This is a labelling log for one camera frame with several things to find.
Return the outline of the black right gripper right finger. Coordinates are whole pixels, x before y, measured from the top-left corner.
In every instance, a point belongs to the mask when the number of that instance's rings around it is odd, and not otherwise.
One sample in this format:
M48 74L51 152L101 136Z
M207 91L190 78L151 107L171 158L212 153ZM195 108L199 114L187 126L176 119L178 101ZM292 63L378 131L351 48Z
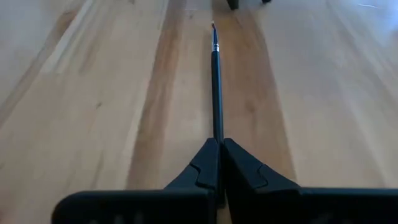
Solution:
M256 159L231 138L226 149L226 189L231 203L274 203L284 193L294 194L300 186Z

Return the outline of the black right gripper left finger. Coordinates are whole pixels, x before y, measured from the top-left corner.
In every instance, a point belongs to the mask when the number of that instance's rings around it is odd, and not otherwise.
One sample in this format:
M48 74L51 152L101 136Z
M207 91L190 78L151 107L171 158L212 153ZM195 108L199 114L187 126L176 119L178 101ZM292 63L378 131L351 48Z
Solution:
M216 191L219 181L219 145L208 138L184 170L169 183L166 189L203 188Z

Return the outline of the long thin black makeup brush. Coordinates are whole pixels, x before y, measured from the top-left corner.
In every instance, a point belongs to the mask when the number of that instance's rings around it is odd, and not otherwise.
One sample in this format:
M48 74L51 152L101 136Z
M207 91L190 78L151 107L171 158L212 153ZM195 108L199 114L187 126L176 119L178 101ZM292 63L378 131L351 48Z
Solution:
M224 139L223 129L223 102L221 84L220 47L215 22L211 22L212 44L211 44L211 92L213 112L213 136L219 145Z

